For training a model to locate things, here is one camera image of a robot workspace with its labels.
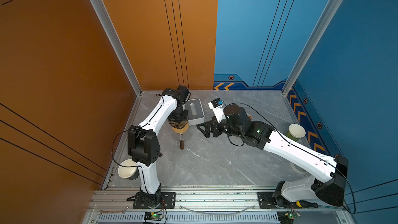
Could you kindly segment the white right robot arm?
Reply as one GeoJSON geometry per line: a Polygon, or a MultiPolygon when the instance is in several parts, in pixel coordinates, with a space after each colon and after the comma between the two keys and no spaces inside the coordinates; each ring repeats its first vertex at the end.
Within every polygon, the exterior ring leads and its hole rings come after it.
{"type": "Polygon", "coordinates": [[[241,138],[243,144],[276,154],[310,174],[296,181],[280,181],[272,195],[280,208],[317,208],[311,199],[336,207],[344,205],[348,185],[348,159],[323,155],[281,134],[271,123],[252,121],[244,108],[230,104],[212,107],[210,121],[198,124],[206,138],[226,134],[241,138]]]}

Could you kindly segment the green circuit board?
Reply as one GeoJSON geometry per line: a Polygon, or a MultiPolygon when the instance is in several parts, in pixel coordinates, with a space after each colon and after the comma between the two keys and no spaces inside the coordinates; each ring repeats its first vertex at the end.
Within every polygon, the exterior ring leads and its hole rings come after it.
{"type": "Polygon", "coordinates": [[[292,224],[295,219],[301,217],[301,214],[298,212],[278,212],[277,216],[281,223],[292,224]]]}
{"type": "Polygon", "coordinates": [[[159,212],[146,212],[144,214],[144,222],[161,222],[165,215],[159,212]]]}

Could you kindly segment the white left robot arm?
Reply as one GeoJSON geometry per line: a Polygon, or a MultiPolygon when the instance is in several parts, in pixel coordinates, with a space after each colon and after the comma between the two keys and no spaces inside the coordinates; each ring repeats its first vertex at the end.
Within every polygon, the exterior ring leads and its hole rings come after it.
{"type": "Polygon", "coordinates": [[[160,94],[160,101],[154,110],[138,126],[127,131],[127,153],[136,163],[141,187],[136,199],[150,208],[161,204],[161,184],[157,176],[157,164],[161,154],[158,134],[165,122],[185,132],[188,127],[188,110],[183,108],[189,98],[189,89],[178,86],[167,88],[160,94]]]}

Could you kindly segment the aluminium front rail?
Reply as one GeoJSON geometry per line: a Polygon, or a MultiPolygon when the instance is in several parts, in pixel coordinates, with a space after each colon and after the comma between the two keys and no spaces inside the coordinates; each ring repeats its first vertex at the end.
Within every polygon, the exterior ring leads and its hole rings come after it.
{"type": "Polygon", "coordinates": [[[174,187],[162,190],[158,207],[139,204],[136,188],[96,191],[84,224],[281,224],[278,212],[298,212],[293,224],[354,224],[352,214],[319,200],[318,208],[277,207],[272,187],[174,187]],[[161,222],[144,222],[146,212],[165,215],[161,222]]]}

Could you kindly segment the black paper cup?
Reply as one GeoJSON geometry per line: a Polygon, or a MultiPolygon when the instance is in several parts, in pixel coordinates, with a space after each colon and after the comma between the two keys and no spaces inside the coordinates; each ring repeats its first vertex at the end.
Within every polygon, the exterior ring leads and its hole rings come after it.
{"type": "Polygon", "coordinates": [[[118,168],[118,175],[123,179],[136,180],[139,178],[140,173],[136,162],[132,159],[127,159],[121,163],[118,168]]]}

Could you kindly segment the aluminium corner post left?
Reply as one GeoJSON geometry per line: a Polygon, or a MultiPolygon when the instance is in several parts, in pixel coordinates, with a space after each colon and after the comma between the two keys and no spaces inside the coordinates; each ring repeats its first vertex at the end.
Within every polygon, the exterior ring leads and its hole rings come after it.
{"type": "Polygon", "coordinates": [[[108,37],[109,42],[111,43],[115,54],[137,96],[142,95],[141,86],[137,80],[137,77],[133,71],[131,63],[127,57],[125,49],[122,45],[122,42],[118,36],[118,33],[114,27],[114,24],[111,20],[111,17],[106,9],[106,6],[103,0],[90,0],[90,3],[108,37]]]}

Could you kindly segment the aluminium corner post right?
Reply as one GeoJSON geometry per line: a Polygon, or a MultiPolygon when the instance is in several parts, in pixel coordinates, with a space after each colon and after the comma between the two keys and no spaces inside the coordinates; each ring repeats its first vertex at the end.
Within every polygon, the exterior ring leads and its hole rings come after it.
{"type": "Polygon", "coordinates": [[[309,39],[307,40],[302,52],[300,53],[288,79],[282,89],[283,96],[287,96],[294,83],[298,79],[301,71],[311,57],[313,51],[321,40],[325,30],[335,16],[343,0],[328,0],[320,18],[318,19],[309,39]]]}

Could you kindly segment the black yellow screwdriver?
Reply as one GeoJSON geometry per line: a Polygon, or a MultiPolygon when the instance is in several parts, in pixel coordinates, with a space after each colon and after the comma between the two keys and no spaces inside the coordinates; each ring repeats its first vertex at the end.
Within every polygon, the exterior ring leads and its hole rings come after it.
{"type": "Polygon", "coordinates": [[[319,207],[317,203],[312,203],[312,202],[308,202],[305,200],[296,201],[295,205],[298,208],[318,208],[319,207]]]}

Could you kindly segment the green paper cup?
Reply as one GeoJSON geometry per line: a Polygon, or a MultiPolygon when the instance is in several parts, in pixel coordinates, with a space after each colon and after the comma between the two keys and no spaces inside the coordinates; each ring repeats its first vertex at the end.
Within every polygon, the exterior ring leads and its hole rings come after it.
{"type": "Polygon", "coordinates": [[[299,124],[291,124],[288,128],[287,137],[291,140],[298,141],[305,137],[306,130],[299,124]]]}

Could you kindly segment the left green circuit board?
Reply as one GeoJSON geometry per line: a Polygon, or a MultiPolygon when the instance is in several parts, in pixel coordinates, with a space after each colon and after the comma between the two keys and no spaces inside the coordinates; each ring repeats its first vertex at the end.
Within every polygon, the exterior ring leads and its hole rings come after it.
{"type": "Polygon", "coordinates": [[[144,214],[144,222],[161,222],[165,215],[159,212],[146,212],[144,214]]]}

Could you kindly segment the aluminium corner post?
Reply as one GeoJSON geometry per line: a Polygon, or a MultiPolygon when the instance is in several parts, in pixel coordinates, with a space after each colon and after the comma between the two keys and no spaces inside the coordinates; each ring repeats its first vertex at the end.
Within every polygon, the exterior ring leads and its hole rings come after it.
{"type": "Polygon", "coordinates": [[[127,57],[125,49],[122,45],[122,42],[118,36],[118,33],[114,27],[114,24],[111,20],[111,17],[106,9],[106,6],[103,0],[90,0],[90,3],[108,37],[109,42],[111,43],[115,54],[137,96],[142,95],[141,86],[137,80],[137,77],[133,71],[131,63],[127,57]]]}
{"type": "Polygon", "coordinates": [[[300,53],[288,79],[282,89],[283,96],[287,96],[294,83],[298,79],[301,71],[311,57],[313,51],[321,40],[325,30],[335,16],[343,0],[328,0],[320,18],[318,19],[309,39],[307,40],[302,52],[300,53]]]}

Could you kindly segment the white grey tissue box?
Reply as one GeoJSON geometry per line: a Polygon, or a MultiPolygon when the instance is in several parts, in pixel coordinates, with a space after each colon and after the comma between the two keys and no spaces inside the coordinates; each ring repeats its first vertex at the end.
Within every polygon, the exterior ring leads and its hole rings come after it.
{"type": "Polygon", "coordinates": [[[205,114],[200,99],[188,100],[183,108],[188,110],[188,124],[194,126],[205,122],[205,114]]]}

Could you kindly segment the right green circuit board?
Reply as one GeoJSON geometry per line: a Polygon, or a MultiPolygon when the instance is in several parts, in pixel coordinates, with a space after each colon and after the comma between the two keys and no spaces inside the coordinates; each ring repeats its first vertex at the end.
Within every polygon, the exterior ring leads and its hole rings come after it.
{"type": "Polygon", "coordinates": [[[301,217],[301,214],[298,212],[278,212],[277,216],[281,223],[292,224],[295,219],[301,217]]]}

